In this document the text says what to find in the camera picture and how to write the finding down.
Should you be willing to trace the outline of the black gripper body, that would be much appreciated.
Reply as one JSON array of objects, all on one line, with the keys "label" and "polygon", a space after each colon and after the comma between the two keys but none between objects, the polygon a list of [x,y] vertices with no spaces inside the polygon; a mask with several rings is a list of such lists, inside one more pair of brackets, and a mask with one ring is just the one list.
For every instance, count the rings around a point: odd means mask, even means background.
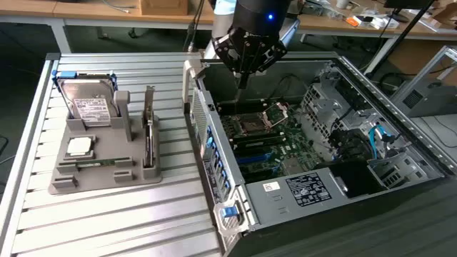
[{"label": "black gripper body", "polygon": [[236,1],[231,39],[240,40],[245,33],[279,39],[288,9],[287,0]]}]

